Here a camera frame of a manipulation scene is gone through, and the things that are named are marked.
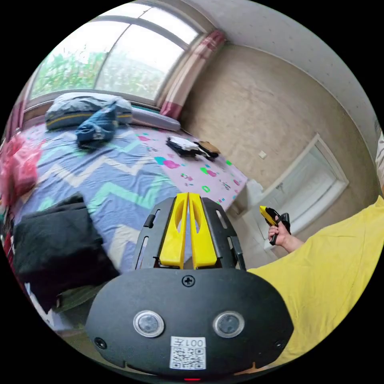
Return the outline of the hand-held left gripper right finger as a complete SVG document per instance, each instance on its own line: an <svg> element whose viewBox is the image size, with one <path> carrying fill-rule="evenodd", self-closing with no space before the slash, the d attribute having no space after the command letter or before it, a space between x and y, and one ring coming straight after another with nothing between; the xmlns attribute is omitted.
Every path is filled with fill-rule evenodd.
<svg viewBox="0 0 384 384"><path fill-rule="evenodd" d="M214 267L217 256L199 194L188 194L192 263L194 269Z"/></svg>

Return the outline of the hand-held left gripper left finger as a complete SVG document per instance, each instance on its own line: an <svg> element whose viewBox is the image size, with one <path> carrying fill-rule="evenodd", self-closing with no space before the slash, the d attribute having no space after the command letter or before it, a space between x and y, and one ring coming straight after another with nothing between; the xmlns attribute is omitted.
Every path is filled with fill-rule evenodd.
<svg viewBox="0 0 384 384"><path fill-rule="evenodd" d="M174 200L159 256L162 266L184 267L187 213L188 193L180 193Z"/></svg>

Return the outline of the person's right hand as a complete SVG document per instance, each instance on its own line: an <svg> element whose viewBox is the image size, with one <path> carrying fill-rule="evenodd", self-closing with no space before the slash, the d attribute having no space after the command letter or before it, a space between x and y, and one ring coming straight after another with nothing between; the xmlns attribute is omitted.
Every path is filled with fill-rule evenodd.
<svg viewBox="0 0 384 384"><path fill-rule="evenodd" d="M292 236L282 222L279 222L276 226L269 227L268 241L272 243L273 239L275 239L274 245L281 246L288 253L292 252Z"/></svg>

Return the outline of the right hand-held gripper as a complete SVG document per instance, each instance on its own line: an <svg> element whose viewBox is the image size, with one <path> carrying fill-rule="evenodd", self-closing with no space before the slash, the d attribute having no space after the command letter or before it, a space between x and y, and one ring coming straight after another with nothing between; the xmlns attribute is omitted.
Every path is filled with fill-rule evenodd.
<svg viewBox="0 0 384 384"><path fill-rule="evenodd" d="M282 222L282 224L284 224L284 226L288 230L289 234L291 234L290 217L288 213L279 214L278 212L276 212L276 210L267 206L259 206L259 211L268 226L278 227L278 223Z"/></svg>

